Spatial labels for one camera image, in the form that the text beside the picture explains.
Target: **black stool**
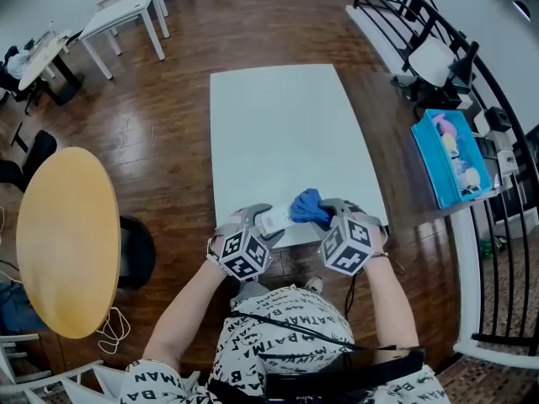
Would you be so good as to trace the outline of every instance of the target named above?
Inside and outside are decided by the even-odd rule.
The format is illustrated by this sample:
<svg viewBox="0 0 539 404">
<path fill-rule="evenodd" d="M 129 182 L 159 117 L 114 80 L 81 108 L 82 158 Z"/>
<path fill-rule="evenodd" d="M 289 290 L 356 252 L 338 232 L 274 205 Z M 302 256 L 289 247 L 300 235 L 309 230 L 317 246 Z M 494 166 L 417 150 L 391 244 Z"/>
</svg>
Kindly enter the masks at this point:
<svg viewBox="0 0 539 404">
<path fill-rule="evenodd" d="M 24 159 L 22 170 L 15 162 L 0 160 L 0 183 L 11 183 L 24 193 L 38 168 L 56 152 L 57 144 L 53 136 L 40 130 L 29 149 L 19 136 L 21 126 L 22 123 L 17 129 L 11 145 L 17 142 L 24 152 L 29 152 Z"/>
<path fill-rule="evenodd" d="M 140 289 L 152 277 L 155 246 L 150 231 L 135 217 L 120 216 L 121 260 L 119 289 Z"/>
</svg>

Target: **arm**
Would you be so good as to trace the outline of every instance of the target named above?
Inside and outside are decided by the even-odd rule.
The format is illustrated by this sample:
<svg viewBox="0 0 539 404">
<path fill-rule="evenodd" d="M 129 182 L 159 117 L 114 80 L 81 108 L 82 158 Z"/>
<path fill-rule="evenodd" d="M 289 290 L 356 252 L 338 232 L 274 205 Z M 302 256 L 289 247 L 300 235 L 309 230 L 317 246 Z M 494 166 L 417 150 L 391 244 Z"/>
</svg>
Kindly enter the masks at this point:
<svg viewBox="0 0 539 404">
<path fill-rule="evenodd" d="M 365 271 L 371 284 L 376 318 L 376 333 L 382 347 L 419 346 L 414 314 L 387 258 L 375 258 Z"/>
<path fill-rule="evenodd" d="M 211 297 L 226 276 L 206 260 L 161 315 L 142 357 L 164 362 L 178 371 L 179 361 L 193 341 Z"/>
<path fill-rule="evenodd" d="M 19 55 L 20 55 L 20 59 L 22 62 L 24 61 L 28 61 L 30 59 L 30 57 L 32 56 L 32 54 L 34 54 L 33 51 L 28 51 L 28 50 L 22 50 L 19 52 Z"/>
</svg>

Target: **blue box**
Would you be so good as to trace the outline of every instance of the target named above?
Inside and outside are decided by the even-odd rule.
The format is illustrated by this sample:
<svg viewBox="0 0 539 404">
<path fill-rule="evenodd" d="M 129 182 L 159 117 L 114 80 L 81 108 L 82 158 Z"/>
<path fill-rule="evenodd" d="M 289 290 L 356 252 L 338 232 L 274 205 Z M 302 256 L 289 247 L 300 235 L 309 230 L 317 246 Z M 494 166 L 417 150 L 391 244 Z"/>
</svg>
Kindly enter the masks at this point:
<svg viewBox="0 0 539 404">
<path fill-rule="evenodd" d="M 475 167 L 481 177 L 480 190 L 462 194 L 458 187 L 455 171 L 451 159 L 441 141 L 440 133 L 432 119 L 440 114 L 450 121 L 456 128 L 456 146 L 460 152 L 459 158 L 470 167 Z M 412 127 L 415 141 L 423 157 L 424 164 L 430 176 L 430 182 L 438 199 L 438 206 L 443 209 L 477 198 L 483 193 L 492 190 L 492 182 L 488 174 L 487 165 L 481 156 L 478 144 L 473 137 L 472 130 L 461 111 L 443 109 L 427 109 L 421 121 Z"/>
</svg>

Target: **white cable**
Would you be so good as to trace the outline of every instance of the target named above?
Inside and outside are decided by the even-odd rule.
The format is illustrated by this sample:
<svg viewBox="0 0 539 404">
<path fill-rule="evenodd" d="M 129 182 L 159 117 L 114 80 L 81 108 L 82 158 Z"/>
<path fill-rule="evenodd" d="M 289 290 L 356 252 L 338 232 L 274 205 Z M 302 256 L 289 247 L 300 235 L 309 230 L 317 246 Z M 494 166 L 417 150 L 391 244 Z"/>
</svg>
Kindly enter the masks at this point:
<svg viewBox="0 0 539 404">
<path fill-rule="evenodd" d="M 119 337 L 116 335 L 116 332 L 114 332 L 114 330 L 112 329 L 112 326 L 110 325 L 110 311 L 112 310 L 117 311 L 118 316 L 120 317 L 121 335 Z M 129 332 L 131 332 L 131 325 L 129 324 L 127 319 L 124 317 L 124 315 L 121 314 L 121 311 L 118 308 L 113 306 L 110 309 L 110 311 L 109 311 L 109 315 L 107 315 L 107 319 L 104 321 L 103 330 L 101 331 L 98 330 L 96 332 L 105 335 L 109 340 L 112 341 L 111 342 L 111 341 L 106 341 L 106 340 L 99 340 L 98 341 L 99 348 L 103 350 L 106 354 L 115 354 L 116 351 L 118 350 L 118 346 L 120 345 L 120 341 L 123 340 L 125 337 L 127 337 L 129 335 Z M 125 324 L 127 325 L 127 332 L 125 331 L 125 328 L 124 328 L 124 321 L 125 321 Z M 114 335 L 113 337 L 111 337 L 107 332 L 104 331 L 106 327 L 109 327 L 110 332 L 112 332 L 112 335 Z M 101 345 L 101 343 L 106 344 L 107 346 L 111 346 L 112 348 L 114 348 L 114 350 L 112 352 L 105 350 L 103 346 Z"/>
<path fill-rule="evenodd" d="M 382 243 L 382 247 L 384 247 L 386 245 L 386 242 L 387 242 L 387 231 L 386 231 L 386 228 L 384 226 L 379 226 L 379 227 L 383 231 L 383 234 L 384 234 L 384 237 L 383 237 L 384 242 Z"/>
<path fill-rule="evenodd" d="M 4 223 L 6 222 L 6 213 L 5 213 L 4 210 L 3 210 L 3 206 L 0 206 L 0 208 L 2 208 L 2 227 L 0 227 L 0 233 L 2 233 L 2 231 L 3 231 L 3 225 L 4 225 Z"/>
<path fill-rule="evenodd" d="M 9 275 L 7 275 L 6 273 L 4 273 L 1 269 L 0 269 L 0 274 L 1 274 L 1 275 L 5 275 L 6 277 L 8 277 L 11 281 L 14 281 L 15 283 L 19 283 L 19 284 L 22 284 L 22 283 L 23 283 L 22 281 L 18 281 L 17 279 L 11 278 Z"/>
</svg>

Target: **shoe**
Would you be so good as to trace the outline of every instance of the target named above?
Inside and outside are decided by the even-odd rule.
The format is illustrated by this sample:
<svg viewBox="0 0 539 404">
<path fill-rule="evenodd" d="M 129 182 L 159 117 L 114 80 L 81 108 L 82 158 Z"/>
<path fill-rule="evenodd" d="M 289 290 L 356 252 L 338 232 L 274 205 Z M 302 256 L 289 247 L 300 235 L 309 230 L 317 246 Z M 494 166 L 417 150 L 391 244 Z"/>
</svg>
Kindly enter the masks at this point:
<svg viewBox="0 0 539 404">
<path fill-rule="evenodd" d="M 321 295 L 323 289 L 323 280 L 320 277 L 313 277 L 307 281 L 307 284 L 305 284 L 305 289 L 310 290 L 317 295 Z"/>
</svg>

